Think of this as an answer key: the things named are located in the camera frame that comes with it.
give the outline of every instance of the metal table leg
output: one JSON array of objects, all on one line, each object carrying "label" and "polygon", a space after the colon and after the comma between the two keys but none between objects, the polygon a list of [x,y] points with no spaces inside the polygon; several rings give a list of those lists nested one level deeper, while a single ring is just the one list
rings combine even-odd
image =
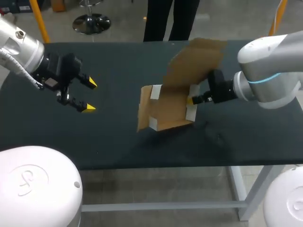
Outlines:
[{"label": "metal table leg", "polygon": [[245,201],[247,207],[239,209],[240,221],[248,221],[265,197],[266,191],[272,181],[282,172],[282,166],[264,166],[248,193]]}]

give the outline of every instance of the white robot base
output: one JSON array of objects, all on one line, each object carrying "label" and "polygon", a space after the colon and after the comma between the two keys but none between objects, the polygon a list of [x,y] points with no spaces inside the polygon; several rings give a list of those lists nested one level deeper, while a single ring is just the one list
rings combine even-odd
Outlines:
[{"label": "white robot base", "polygon": [[0,152],[1,227],[78,227],[82,183],[76,166],[44,147]]}]

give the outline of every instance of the gray floor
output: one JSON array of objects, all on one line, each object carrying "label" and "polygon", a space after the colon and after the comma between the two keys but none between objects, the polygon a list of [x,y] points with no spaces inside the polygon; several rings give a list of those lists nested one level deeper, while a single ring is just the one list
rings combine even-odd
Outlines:
[{"label": "gray floor", "polygon": [[[266,36],[279,0],[201,0],[190,38],[253,39]],[[52,42],[141,42],[144,35],[147,0],[104,0],[93,10],[112,20],[101,35],[75,33],[73,20],[84,14],[76,0],[69,0],[68,12],[43,12]],[[289,0],[278,34],[303,29],[303,2]],[[173,17],[168,19],[166,39]],[[17,15],[17,25],[42,40],[32,14]],[[0,85],[7,75],[0,67]],[[242,167],[250,189],[261,166]],[[232,192],[224,167],[128,169],[81,172],[84,204],[231,200]],[[236,210],[165,210],[84,213],[82,227],[265,227],[262,206],[249,222],[239,222]]]}]

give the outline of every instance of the leg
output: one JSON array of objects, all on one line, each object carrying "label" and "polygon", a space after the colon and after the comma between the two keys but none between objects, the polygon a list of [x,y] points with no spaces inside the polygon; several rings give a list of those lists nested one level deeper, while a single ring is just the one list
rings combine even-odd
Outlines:
[{"label": "leg", "polygon": [[240,221],[248,221],[258,205],[262,202],[272,181],[281,173],[284,166],[264,166],[248,193],[245,201],[247,207],[239,209]]},{"label": "leg", "polygon": [[172,0],[148,0],[144,42],[163,41]]},{"label": "leg", "polygon": [[174,25],[169,40],[188,40],[200,0],[175,0]]}]

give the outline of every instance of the cable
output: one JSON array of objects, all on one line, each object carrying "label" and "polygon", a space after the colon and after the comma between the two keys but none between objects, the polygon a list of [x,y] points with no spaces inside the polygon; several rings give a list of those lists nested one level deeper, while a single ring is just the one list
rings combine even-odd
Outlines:
[{"label": "cable", "polygon": [[16,60],[14,59],[9,53],[7,53],[6,51],[0,49],[0,56],[4,57],[5,59],[7,59],[8,61],[12,62],[14,65],[7,65],[10,69],[10,71],[13,71],[17,74],[18,71],[20,71],[20,73],[25,76],[36,88],[38,89],[42,89],[43,85],[41,83],[39,83],[38,81],[36,81],[24,68],[23,66]]},{"label": "cable", "polygon": [[280,25],[280,22],[281,22],[281,19],[282,19],[282,16],[284,14],[286,5],[287,5],[287,0],[280,0],[279,5],[276,9],[275,18],[274,18],[274,21],[271,25],[268,36],[272,36],[276,33],[276,30],[278,29],[278,27]]}]

